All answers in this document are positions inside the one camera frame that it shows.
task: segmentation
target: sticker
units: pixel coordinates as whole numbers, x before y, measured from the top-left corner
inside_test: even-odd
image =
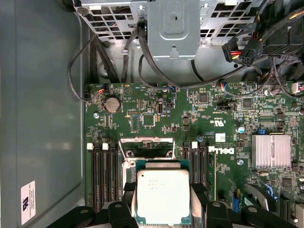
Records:
[[[253,204],[252,204],[249,200],[247,200],[246,198],[245,198],[245,204],[246,204],[247,206],[250,206],[250,205],[253,206]]]
[[[21,188],[21,225],[36,215],[35,181]]]
[[[225,133],[215,134],[215,142],[225,143],[226,142],[226,134]]]

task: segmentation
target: green circuit board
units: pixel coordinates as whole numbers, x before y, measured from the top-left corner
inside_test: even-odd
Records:
[[[229,83],[227,90],[245,94],[256,86],[250,82]],[[94,145],[85,153],[87,205],[99,211],[105,202],[121,198],[124,156],[118,141],[137,136],[173,138],[174,145],[144,141],[126,145],[125,150],[138,153],[138,157],[162,157],[175,146],[175,158],[190,160],[190,181],[203,183],[210,200],[223,201],[237,211],[249,204],[244,196],[245,184],[264,189],[270,186],[276,201],[281,195],[290,200],[294,214],[295,203],[303,202],[299,197],[304,183],[304,119],[299,114],[302,100],[282,93],[271,95],[273,89],[268,85],[255,95],[233,97],[220,85],[164,90],[141,84],[88,85],[87,96],[102,92],[85,106],[86,143]],[[115,113],[105,107],[109,98],[120,103]],[[238,133],[239,127],[245,132]],[[290,168],[257,169],[252,164],[252,135],[270,134],[291,136]],[[102,148],[102,143],[109,149]],[[125,181],[136,181],[135,168],[127,169],[125,175]]]

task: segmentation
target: aluminum heatsink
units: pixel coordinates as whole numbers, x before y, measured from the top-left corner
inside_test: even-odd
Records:
[[[290,160],[290,135],[253,135],[252,167],[288,168]]]

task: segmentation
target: motherboard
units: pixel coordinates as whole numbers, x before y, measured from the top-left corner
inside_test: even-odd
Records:
[[[257,84],[225,86],[246,94]],[[188,160],[189,182],[203,183],[210,200],[235,212],[259,205],[293,222],[304,211],[304,110],[275,91],[88,85],[86,97],[100,95],[85,106],[87,205],[98,212],[121,200],[138,161]]]

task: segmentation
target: chipset heatsink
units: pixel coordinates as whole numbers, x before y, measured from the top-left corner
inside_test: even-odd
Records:
[[[190,214],[189,172],[145,169],[137,173],[137,215],[146,224],[180,224]]]
[[[252,167],[288,168],[291,166],[290,135],[253,135]]]

